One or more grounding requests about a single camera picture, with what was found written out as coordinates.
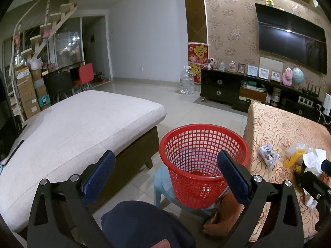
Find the laundry basket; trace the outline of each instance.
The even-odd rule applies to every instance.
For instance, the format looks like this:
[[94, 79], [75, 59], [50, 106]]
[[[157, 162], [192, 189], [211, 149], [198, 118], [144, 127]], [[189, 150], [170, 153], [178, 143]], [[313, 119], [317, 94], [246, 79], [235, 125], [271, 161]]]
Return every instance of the laundry basket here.
[[160, 143], [160, 157], [168, 167], [178, 201], [189, 208], [212, 205], [227, 187], [217, 166], [217, 155], [226, 150], [236, 163], [247, 165], [249, 148], [235, 132], [210, 124], [181, 126]]

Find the minion toy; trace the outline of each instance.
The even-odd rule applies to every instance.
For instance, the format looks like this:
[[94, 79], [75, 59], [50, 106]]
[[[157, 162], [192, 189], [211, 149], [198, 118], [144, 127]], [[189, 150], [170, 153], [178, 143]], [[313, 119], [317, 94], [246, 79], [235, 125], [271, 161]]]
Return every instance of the minion toy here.
[[276, 7], [272, 0], [266, 0], [265, 5], [266, 6], [271, 6], [271, 7]]

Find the basket rim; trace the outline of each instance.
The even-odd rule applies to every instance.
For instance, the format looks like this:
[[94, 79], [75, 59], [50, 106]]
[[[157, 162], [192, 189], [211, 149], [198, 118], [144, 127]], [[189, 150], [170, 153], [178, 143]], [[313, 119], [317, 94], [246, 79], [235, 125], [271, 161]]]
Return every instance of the basket rim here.
[[206, 181], [206, 182], [215, 182], [215, 181], [221, 181], [221, 180], [225, 180], [224, 176], [211, 176], [211, 177], [206, 177], [206, 176], [199, 176], [199, 175], [194, 175], [188, 172], [185, 172], [183, 170], [180, 170], [179, 168], [177, 168], [175, 165], [173, 165], [170, 160], [167, 158], [166, 153], [164, 151], [164, 146], [166, 144], [166, 142], [168, 142], [168, 139], [170, 137], [173, 137], [177, 134], [179, 134], [179, 132], [182, 132], [183, 129], [187, 130], [186, 128], [190, 128], [190, 130], [194, 130], [194, 129], [198, 129], [198, 130], [212, 130], [213, 128], [222, 128], [222, 130], [229, 132], [230, 134], [235, 134], [236, 136], [239, 137], [241, 144], [242, 144], [242, 148], [244, 149], [244, 152], [246, 152], [246, 157], [244, 159], [244, 162], [242, 163], [243, 166], [247, 166], [248, 162], [249, 162], [249, 158], [250, 158], [250, 151], [248, 148], [247, 143], [245, 142], [245, 140], [237, 133], [235, 133], [232, 130], [229, 130], [225, 127], [222, 126], [218, 126], [218, 125], [213, 125], [213, 124], [207, 124], [207, 123], [198, 123], [198, 124], [189, 124], [189, 125], [184, 125], [184, 126], [180, 126], [178, 128], [175, 128], [171, 131], [169, 131], [166, 135], [163, 136], [160, 145], [159, 145], [159, 153], [160, 153], [160, 157], [161, 160], [163, 161], [163, 163], [166, 165], [166, 167], [168, 167], [169, 170], [179, 173], [180, 175], [183, 175], [184, 177], [188, 178], [188, 179], [192, 179], [192, 180], [198, 180], [198, 181]]

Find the teal box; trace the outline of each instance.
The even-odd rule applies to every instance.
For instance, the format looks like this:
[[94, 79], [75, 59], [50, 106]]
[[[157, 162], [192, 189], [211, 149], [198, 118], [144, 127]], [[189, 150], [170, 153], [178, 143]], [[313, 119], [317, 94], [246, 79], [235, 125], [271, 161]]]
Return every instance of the teal box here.
[[51, 99], [49, 98], [49, 95], [47, 94], [45, 96], [38, 98], [38, 103], [39, 103], [39, 106], [42, 107], [44, 105], [51, 103]]

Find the blue gripper pad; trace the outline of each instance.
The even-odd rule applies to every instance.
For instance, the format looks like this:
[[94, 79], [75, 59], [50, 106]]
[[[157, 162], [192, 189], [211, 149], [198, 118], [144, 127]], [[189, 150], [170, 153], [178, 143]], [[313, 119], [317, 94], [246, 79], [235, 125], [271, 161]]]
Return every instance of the blue gripper pad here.
[[112, 151], [107, 151], [99, 161], [96, 169], [87, 179], [82, 187], [82, 203], [85, 207], [95, 202], [103, 186], [105, 185], [110, 173], [115, 167], [115, 154]]
[[231, 161], [226, 151], [221, 151], [217, 156], [217, 165], [226, 182], [228, 183], [237, 202], [247, 206], [251, 201], [249, 198], [250, 188], [248, 183], [240, 174], [236, 165]]
[[328, 176], [331, 176], [331, 162], [327, 159], [322, 162], [322, 171], [324, 171]]

